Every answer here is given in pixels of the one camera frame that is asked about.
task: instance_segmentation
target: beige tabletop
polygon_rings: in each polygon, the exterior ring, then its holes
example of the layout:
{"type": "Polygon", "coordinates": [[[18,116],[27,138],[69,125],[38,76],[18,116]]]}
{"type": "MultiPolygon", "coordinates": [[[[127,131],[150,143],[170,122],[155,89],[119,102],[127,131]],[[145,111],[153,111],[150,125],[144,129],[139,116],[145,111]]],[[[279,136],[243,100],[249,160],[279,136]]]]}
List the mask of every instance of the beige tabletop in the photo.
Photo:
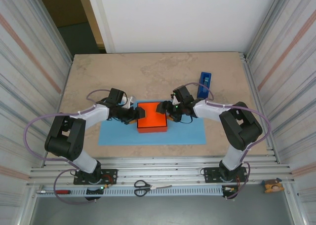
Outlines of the beige tabletop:
{"type": "MultiPolygon", "coordinates": [[[[237,52],[140,53],[76,55],[72,65],[61,112],[72,113],[91,106],[85,99],[95,89],[118,88],[138,100],[168,99],[172,90],[196,82],[201,72],[212,73],[214,102],[245,102],[253,99],[237,52]]],[[[197,87],[188,87],[193,96],[197,87]]],[[[96,92],[95,100],[106,97],[96,92]]],[[[100,123],[86,130],[84,149],[92,157],[164,157],[225,155],[229,143],[221,123],[205,119],[206,145],[99,146],[100,123]]],[[[249,154],[267,154],[266,143],[249,154]]]]}

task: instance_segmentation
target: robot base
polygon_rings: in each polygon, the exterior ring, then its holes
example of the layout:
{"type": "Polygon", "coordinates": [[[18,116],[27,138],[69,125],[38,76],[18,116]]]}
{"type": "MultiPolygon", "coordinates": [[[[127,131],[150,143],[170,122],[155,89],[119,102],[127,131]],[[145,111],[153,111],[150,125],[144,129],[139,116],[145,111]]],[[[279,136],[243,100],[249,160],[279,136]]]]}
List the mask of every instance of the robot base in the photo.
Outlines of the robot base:
{"type": "Polygon", "coordinates": [[[90,183],[84,178],[84,174],[79,172],[75,173],[74,185],[115,185],[117,183],[118,170],[117,169],[101,169],[101,179],[97,183],[90,183]]]}
{"type": "Polygon", "coordinates": [[[222,182],[235,182],[237,183],[237,176],[240,182],[245,182],[247,178],[247,170],[245,167],[240,167],[236,176],[231,181],[224,181],[219,172],[219,167],[205,167],[203,168],[205,183],[222,183],[222,182]]]}

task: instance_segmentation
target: wire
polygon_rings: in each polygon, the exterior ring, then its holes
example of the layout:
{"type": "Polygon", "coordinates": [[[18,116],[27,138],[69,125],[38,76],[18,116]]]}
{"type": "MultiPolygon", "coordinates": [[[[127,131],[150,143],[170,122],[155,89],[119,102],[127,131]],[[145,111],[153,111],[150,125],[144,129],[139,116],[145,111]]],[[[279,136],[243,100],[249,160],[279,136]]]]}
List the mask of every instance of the wire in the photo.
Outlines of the wire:
{"type": "Polygon", "coordinates": [[[123,107],[123,106],[125,106],[127,103],[128,103],[128,97],[127,97],[127,94],[124,92],[124,94],[125,94],[125,97],[126,97],[126,103],[124,103],[124,104],[122,104],[122,105],[119,105],[120,107],[123,107]]]}
{"type": "Polygon", "coordinates": [[[203,169],[204,169],[204,168],[202,168],[199,173],[200,173],[202,176],[205,176],[205,174],[202,174],[202,173],[201,173],[201,171],[202,171],[203,169]]]}
{"type": "Polygon", "coordinates": [[[226,197],[226,199],[231,199],[231,198],[234,198],[236,195],[238,195],[238,193],[240,193],[242,191],[242,189],[245,187],[246,183],[248,182],[249,175],[250,175],[250,164],[249,164],[249,162],[244,162],[244,163],[246,163],[248,165],[248,174],[247,174],[246,180],[245,180],[245,182],[242,184],[242,186],[240,187],[240,189],[237,192],[235,192],[234,194],[226,197]]]}
{"type": "MultiPolygon", "coordinates": [[[[24,143],[24,146],[26,148],[26,150],[31,154],[33,155],[34,157],[40,159],[40,160],[43,160],[44,162],[45,161],[64,161],[64,162],[67,162],[69,163],[70,165],[72,165],[74,168],[76,168],[77,170],[80,169],[78,166],[76,166],[73,162],[69,161],[68,159],[65,159],[65,158],[46,158],[46,157],[42,157],[41,155],[39,155],[38,153],[34,152],[33,150],[31,150],[28,142],[27,142],[27,133],[28,133],[28,129],[29,127],[35,123],[36,121],[38,120],[41,120],[41,119],[44,119],[44,118],[48,118],[48,117],[54,117],[54,116],[76,116],[76,115],[80,115],[80,114],[85,114],[85,113],[88,113],[90,111],[92,111],[93,109],[96,108],[96,102],[93,100],[93,99],[90,99],[89,96],[94,93],[94,92],[97,92],[97,91],[108,91],[107,89],[97,89],[97,90],[94,90],[92,92],[90,92],[86,99],[89,100],[89,101],[92,101],[94,103],[94,106],[92,106],[91,108],[89,109],[86,109],[84,111],[81,111],[81,112],[77,112],[77,113],[54,113],[54,114],[47,114],[47,115],[42,115],[42,116],[39,116],[33,120],[31,120],[24,128],[24,131],[23,131],[23,143],[24,143]]],[[[57,180],[58,178],[65,172],[68,172],[68,171],[73,171],[74,169],[68,169],[68,170],[65,170],[63,172],[61,172],[57,177],[56,177],[56,180],[54,182],[54,194],[55,196],[62,202],[64,203],[67,203],[67,204],[85,204],[85,203],[72,203],[72,202],[68,202],[64,199],[62,199],[61,197],[58,196],[57,192],[56,192],[56,183],[57,183],[57,180]]]]}
{"type": "Polygon", "coordinates": [[[191,121],[190,121],[190,122],[182,122],[182,121],[180,121],[180,123],[182,123],[182,124],[190,124],[190,123],[192,123],[192,121],[193,121],[193,117],[190,116],[190,118],[191,118],[191,121]]]}
{"type": "Polygon", "coordinates": [[[240,186],[240,178],[239,178],[239,176],[236,176],[236,181],[237,181],[237,187],[239,189],[239,186],[240,186]]]}
{"type": "Polygon", "coordinates": [[[229,109],[233,108],[233,109],[245,110],[245,111],[249,111],[249,112],[255,113],[255,114],[259,115],[261,118],[263,118],[263,119],[265,120],[265,122],[267,123],[268,130],[267,130],[266,134],[264,135],[264,137],[262,137],[261,139],[257,140],[256,142],[250,144],[250,145],[246,148],[246,151],[245,151],[245,153],[243,154],[243,156],[241,157],[240,162],[243,161],[243,159],[246,157],[248,151],[249,151],[252,147],[254,147],[254,146],[257,145],[258,143],[264,141],[264,140],[269,136],[269,134],[270,134],[270,132],[271,132],[271,124],[270,124],[268,118],[266,118],[265,115],[261,114],[260,112],[258,112],[258,111],[256,111],[256,110],[249,109],[249,108],[245,108],[245,107],[240,107],[240,106],[222,105],[222,104],[209,103],[209,102],[206,101],[206,100],[205,100],[205,102],[206,102],[207,105],[212,106],[212,107],[217,107],[217,108],[218,108],[218,107],[220,107],[220,108],[229,108],[229,109]]]}
{"type": "Polygon", "coordinates": [[[198,83],[198,82],[191,82],[191,83],[187,83],[185,84],[184,86],[188,86],[188,85],[191,85],[191,84],[194,84],[194,85],[199,85],[199,86],[202,86],[203,88],[206,88],[206,90],[211,94],[212,98],[209,98],[209,100],[211,101],[214,101],[214,95],[213,93],[211,92],[211,90],[206,87],[205,85],[201,84],[201,83],[198,83]]]}
{"type": "MultiPolygon", "coordinates": [[[[89,101],[92,101],[93,103],[96,104],[96,102],[93,100],[93,99],[90,99],[89,96],[94,93],[94,92],[97,92],[97,91],[108,91],[107,89],[97,89],[97,90],[94,90],[92,92],[90,92],[86,99],[89,100],[89,101]]],[[[54,117],[54,116],[76,116],[76,115],[80,115],[80,114],[85,114],[85,113],[88,113],[90,111],[92,111],[93,109],[95,109],[95,106],[87,109],[87,110],[84,110],[84,111],[81,111],[81,112],[76,112],[76,113],[54,113],[54,114],[47,114],[47,115],[41,115],[33,120],[31,120],[24,128],[24,131],[23,131],[23,143],[24,143],[24,146],[26,148],[26,150],[31,154],[33,155],[34,157],[40,159],[40,160],[43,160],[43,161],[64,161],[64,162],[67,162],[69,163],[70,165],[72,165],[73,167],[79,169],[75,164],[73,164],[71,161],[65,159],[65,158],[46,158],[46,157],[42,157],[41,155],[39,155],[38,153],[34,152],[33,150],[31,150],[28,142],[27,142],[27,132],[28,132],[28,129],[29,127],[35,123],[36,121],[38,120],[41,120],[41,119],[44,119],[44,118],[48,118],[48,117],[54,117]]]]}
{"type": "Polygon", "coordinates": [[[58,194],[57,194],[57,191],[56,191],[56,184],[57,184],[57,180],[58,178],[60,178],[61,175],[63,175],[65,172],[71,172],[71,171],[75,171],[75,169],[67,169],[65,171],[62,171],[61,173],[59,173],[59,175],[56,177],[55,181],[54,181],[54,186],[53,186],[53,189],[54,189],[54,194],[56,196],[57,199],[59,199],[61,202],[64,202],[66,204],[71,204],[71,205],[83,205],[83,204],[89,204],[89,203],[92,203],[92,202],[96,202],[96,200],[90,200],[90,201],[83,201],[83,202],[70,202],[70,201],[67,201],[63,198],[61,198],[58,194]]]}
{"type": "Polygon", "coordinates": [[[102,177],[107,177],[109,182],[113,185],[113,179],[110,175],[103,175],[102,177]]]}
{"type": "Polygon", "coordinates": [[[120,120],[119,120],[119,119],[116,119],[115,117],[112,117],[111,119],[114,119],[114,120],[117,120],[117,121],[119,121],[119,122],[120,122],[120,120]]]}
{"type": "Polygon", "coordinates": [[[97,105],[96,101],[94,101],[93,99],[91,99],[91,98],[89,98],[89,97],[90,97],[90,95],[91,95],[92,93],[99,92],[99,91],[106,91],[106,92],[109,92],[109,89],[96,89],[96,90],[93,90],[92,92],[90,92],[90,93],[86,96],[86,100],[93,102],[94,105],[97,105]]]}

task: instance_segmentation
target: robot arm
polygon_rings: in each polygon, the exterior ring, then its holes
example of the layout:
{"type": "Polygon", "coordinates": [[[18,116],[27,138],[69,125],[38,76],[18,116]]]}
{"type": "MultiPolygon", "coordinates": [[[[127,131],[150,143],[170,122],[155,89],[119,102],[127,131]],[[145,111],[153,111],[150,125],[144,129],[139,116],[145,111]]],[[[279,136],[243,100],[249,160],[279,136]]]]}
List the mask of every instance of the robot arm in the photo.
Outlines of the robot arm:
{"type": "Polygon", "coordinates": [[[57,116],[45,141],[45,150],[73,162],[81,176],[91,183],[101,178],[101,164],[83,150],[85,130],[98,122],[115,118],[124,124],[130,124],[145,117],[145,111],[131,107],[135,101],[132,96],[126,98],[124,92],[112,88],[109,96],[97,102],[92,110],[83,111],[76,116],[57,116]]]}
{"type": "Polygon", "coordinates": [[[211,106],[205,99],[194,99],[185,86],[173,90],[173,101],[164,101],[157,107],[158,113],[169,113],[169,119],[179,122],[183,114],[195,118],[207,118],[222,123],[230,143],[227,154],[220,162],[219,172],[224,181],[236,177],[241,168],[241,161],[248,146],[262,134],[262,128],[253,114],[245,110],[234,109],[234,106],[247,108],[243,102],[238,102],[231,108],[211,106]]]}

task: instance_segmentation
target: scissors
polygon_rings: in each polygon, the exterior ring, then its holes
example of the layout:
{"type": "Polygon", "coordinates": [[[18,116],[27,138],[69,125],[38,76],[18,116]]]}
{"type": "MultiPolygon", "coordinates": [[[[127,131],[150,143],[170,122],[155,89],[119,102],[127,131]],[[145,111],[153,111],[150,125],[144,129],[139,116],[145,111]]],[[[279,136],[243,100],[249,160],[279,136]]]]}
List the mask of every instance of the scissors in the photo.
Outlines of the scissors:
{"type": "Polygon", "coordinates": [[[172,185],[159,185],[159,186],[153,186],[148,183],[146,183],[143,180],[138,180],[135,182],[134,187],[137,188],[134,190],[134,194],[138,197],[143,197],[145,194],[150,192],[153,189],[163,189],[163,188],[170,188],[172,185]]]}

